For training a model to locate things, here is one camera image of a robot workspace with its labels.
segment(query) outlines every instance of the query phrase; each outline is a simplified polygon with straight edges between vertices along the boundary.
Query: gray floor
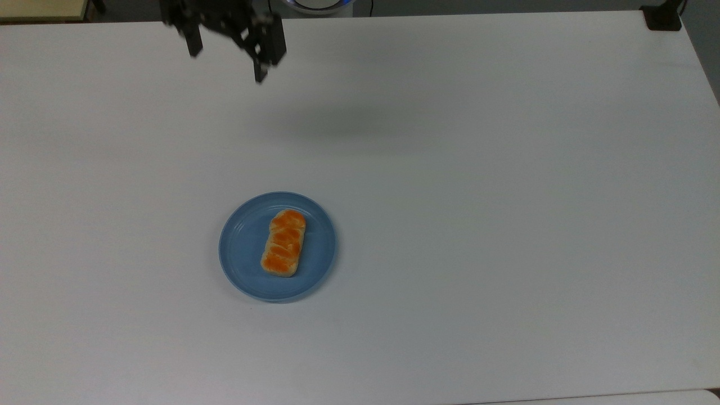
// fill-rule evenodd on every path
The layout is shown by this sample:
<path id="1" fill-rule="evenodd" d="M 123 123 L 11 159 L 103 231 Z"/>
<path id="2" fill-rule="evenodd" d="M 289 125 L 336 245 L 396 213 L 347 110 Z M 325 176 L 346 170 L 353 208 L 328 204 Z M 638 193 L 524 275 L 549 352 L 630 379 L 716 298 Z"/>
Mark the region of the gray floor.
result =
<path id="1" fill-rule="evenodd" d="M 643 4 L 663 0 L 375 0 L 373 17 L 433 14 L 491 14 L 525 12 L 579 12 L 637 10 Z M 256 9 L 266 9 L 265 0 L 255 1 Z M 105 0 L 107 13 L 94 22 L 160 21 L 157 1 Z M 271 0 L 274 11 L 285 18 L 296 17 L 282 0 Z M 353 15 L 365 17 L 370 0 L 357 0 Z M 720 100 L 720 0 L 689 0 L 683 22 L 693 41 L 705 74 Z"/>

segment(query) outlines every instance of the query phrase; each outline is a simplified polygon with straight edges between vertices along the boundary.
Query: table surface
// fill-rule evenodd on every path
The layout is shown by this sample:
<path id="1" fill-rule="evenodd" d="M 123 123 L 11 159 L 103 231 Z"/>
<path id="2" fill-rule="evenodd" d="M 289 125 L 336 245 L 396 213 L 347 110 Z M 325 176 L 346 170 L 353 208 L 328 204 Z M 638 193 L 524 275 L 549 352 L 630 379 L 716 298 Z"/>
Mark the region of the table surface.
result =
<path id="1" fill-rule="evenodd" d="M 720 399 L 705 390 L 591 396 L 585 398 L 544 399 L 503 402 L 503 405 L 719 405 Z"/>
<path id="2" fill-rule="evenodd" d="M 87 0 L 0 0 L 0 21 L 81 20 Z"/>
<path id="3" fill-rule="evenodd" d="M 720 386 L 720 109 L 640 12 L 0 27 L 0 402 L 463 404 Z M 289 304 L 217 259 L 320 203 Z"/>

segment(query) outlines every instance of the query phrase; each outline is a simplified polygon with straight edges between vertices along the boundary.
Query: plate rim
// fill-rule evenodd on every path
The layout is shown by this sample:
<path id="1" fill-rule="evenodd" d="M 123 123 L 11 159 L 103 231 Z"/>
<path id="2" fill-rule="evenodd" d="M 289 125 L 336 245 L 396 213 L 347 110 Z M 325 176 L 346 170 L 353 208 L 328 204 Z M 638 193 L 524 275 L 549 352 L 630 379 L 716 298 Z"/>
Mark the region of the plate rim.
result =
<path id="1" fill-rule="evenodd" d="M 291 295 L 290 297 L 285 297 L 285 298 L 263 298 L 263 297 L 258 297 L 257 295 L 251 294 L 251 293 L 249 293 L 248 291 L 245 291 L 244 289 L 240 288 L 237 284 L 235 284 L 235 282 L 233 281 L 233 279 L 230 278 L 230 275 L 228 274 L 228 269 L 225 268 L 225 264 L 224 264 L 223 259 L 222 259 L 222 241 L 223 241 L 223 239 L 225 239 L 225 237 L 226 237 L 225 234 L 226 234 L 226 232 L 228 231 L 228 225 L 230 225 L 230 220 L 233 219 L 233 217 L 235 216 L 235 214 L 237 214 L 239 211 L 241 211 L 245 206 L 251 204 L 254 200 L 258 200 L 258 199 L 260 199 L 260 198 L 262 198 L 262 197 L 268 197 L 268 196 L 272 196 L 272 195 L 292 195 L 292 196 L 295 196 L 295 197 L 300 197 L 300 198 L 302 198 L 302 199 L 304 199 L 304 200 L 309 201 L 311 204 L 316 205 L 316 206 L 320 209 L 320 211 L 321 211 L 323 214 L 325 214 L 325 217 L 328 219 L 328 223 L 330 224 L 330 229 L 331 229 L 331 231 L 332 231 L 332 233 L 333 233 L 333 256 L 330 258 L 330 264 L 328 265 L 328 269 L 325 271 L 325 273 L 323 274 L 323 276 L 322 276 L 321 278 L 319 278 L 318 281 L 316 281 L 315 284 L 311 285 L 308 289 L 306 289 L 306 290 L 304 290 L 304 291 L 302 291 L 302 292 L 300 292 L 300 293 L 298 293 L 298 294 Z M 238 290 L 239 290 L 240 292 L 242 292 L 243 294 L 247 295 L 248 297 L 252 297 L 252 298 L 255 298 L 256 300 L 263 301 L 263 302 L 268 302 L 268 303 L 289 303 L 289 302 L 293 302 L 293 301 L 298 301 L 298 300 L 304 298 L 305 296 L 311 294 L 311 293 L 314 292 L 315 290 L 317 290 L 317 289 L 323 284 L 323 282 L 325 282 L 325 279 L 328 278 L 328 276 L 330 275 L 330 272 L 332 271 L 333 267 L 335 266 L 335 260 L 336 260 L 336 257 L 337 257 L 337 256 L 338 256 L 338 233 L 337 233 L 337 231 L 335 230 L 335 225 L 333 224 L 333 219 L 330 217 L 330 215 L 328 214 L 328 212 L 325 211 L 325 208 L 323 208 L 322 205 L 318 204 L 318 203 L 315 202 L 313 199 L 308 198 L 308 197 L 306 197 L 306 196 L 304 196 L 304 195 L 302 195 L 302 194 L 300 194 L 300 193 L 290 192 L 290 191 L 272 191 L 272 192 L 266 192 L 266 193 L 264 193 L 264 194 L 256 195 L 255 197 L 252 197 L 251 199 L 246 200 L 245 202 L 243 202 L 242 204 L 240 204 L 240 206 L 237 207 L 237 208 L 233 211 L 232 214 L 230 214 L 230 216 L 228 217 L 228 219 L 227 219 L 226 222 L 225 222 L 225 225 L 222 226 L 222 230 L 221 230 L 221 232 L 220 232 L 220 238 L 219 238 L 218 243 L 217 243 L 217 258 L 218 258 L 218 260 L 220 261 L 220 267 L 222 268 L 222 272 L 225 274 L 225 278 L 228 279 L 228 281 L 230 282 L 230 284 L 233 285 L 233 287 L 235 287 L 236 289 L 238 289 Z"/>

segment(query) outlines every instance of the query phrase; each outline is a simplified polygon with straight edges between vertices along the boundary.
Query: bread roll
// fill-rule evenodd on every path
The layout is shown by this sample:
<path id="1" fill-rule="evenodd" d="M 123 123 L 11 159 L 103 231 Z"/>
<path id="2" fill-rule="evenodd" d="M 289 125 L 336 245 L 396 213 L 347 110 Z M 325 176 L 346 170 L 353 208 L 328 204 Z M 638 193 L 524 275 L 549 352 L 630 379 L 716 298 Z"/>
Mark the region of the bread roll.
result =
<path id="1" fill-rule="evenodd" d="M 270 221 L 270 236 L 260 260 L 263 269 L 276 276 L 290 277 L 297 271 L 305 217 L 296 210 L 282 210 Z"/>

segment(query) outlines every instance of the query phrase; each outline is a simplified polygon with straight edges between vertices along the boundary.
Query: robotic arm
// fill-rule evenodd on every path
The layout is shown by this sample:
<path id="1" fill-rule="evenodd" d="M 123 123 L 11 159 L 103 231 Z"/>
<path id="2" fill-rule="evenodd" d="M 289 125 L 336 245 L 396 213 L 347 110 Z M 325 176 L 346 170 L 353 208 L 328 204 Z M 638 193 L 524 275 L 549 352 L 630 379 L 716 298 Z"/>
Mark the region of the robotic arm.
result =
<path id="1" fill-rule="evenodd" d="M 175 26 L 193 58 L 202 50 L 199 25 L 232 39 L 247 52 L 261 83 L 270 66 L 285 55 L 285 36 L 278 14 L 255 14 L 252 0 L 160 0 L 163 22 Z"/>

